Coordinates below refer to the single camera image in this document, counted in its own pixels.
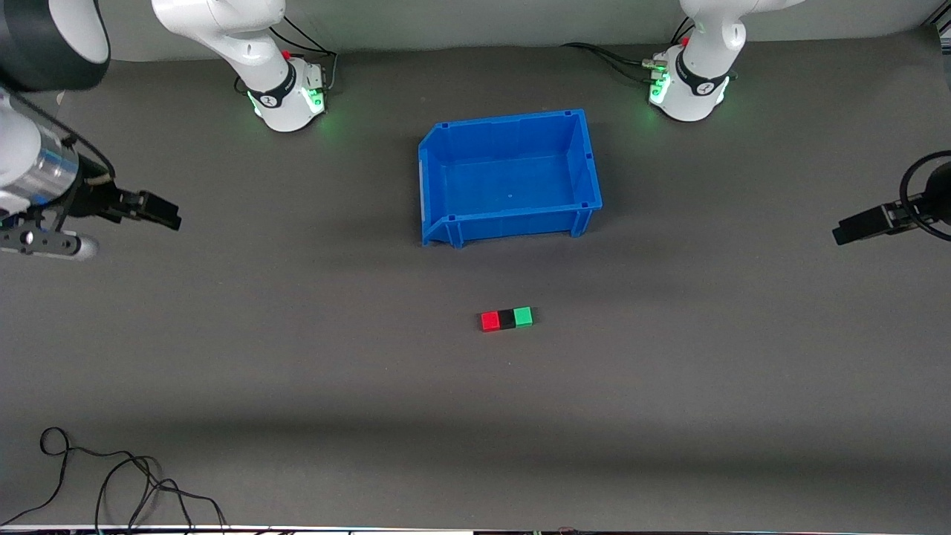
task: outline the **gray tabletop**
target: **gray tabletop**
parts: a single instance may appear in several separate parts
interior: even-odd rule
[[[686,125],[579,50],[359,53],[278,134],[225,62],[115,65],[61,118],[184,224],[0,257],[0,516],[52,489],[59,425],[238,524],[947,532],[951,249],[830,233],[951,146],[937,37],[753,44],[737,69]],[[605,199],[587,235],[421,247],[434,123],[570,108]],[[517,306],[538,324],[476,327]],[[24,520],[90,522],[110,466],[76,458]],[[139,490],[120,477],[107,518]]]

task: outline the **white wall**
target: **white wall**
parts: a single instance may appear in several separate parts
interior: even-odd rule
[[[918,26],[941,0],[807,0],[747,19],[753,40],[872,37]],[[169,34],[149,0],[100,0],[116,59],[210,57]],[[660,43],[676,0],[287,0],[288,15],[328,48],[419,50],[484,45]]]

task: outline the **green cube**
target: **green cube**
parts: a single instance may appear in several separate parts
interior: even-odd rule
[[[531,327],[534,324],[532,319],[532,308],[522,307],[515,309],[515,326],[518,328]]]

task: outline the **row of colored blocks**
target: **row of colored blocks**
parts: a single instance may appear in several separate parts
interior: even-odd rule
[[[531,327],[532,324],[534,324],[534,320],[532,319],[531,307],[508,308],[482,314],[483,332]]]

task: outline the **blue tray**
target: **blue tray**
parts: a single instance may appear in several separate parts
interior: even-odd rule
[[[584,234],[601,209],[581,109],[436,125],[419,144],[422,244]]]

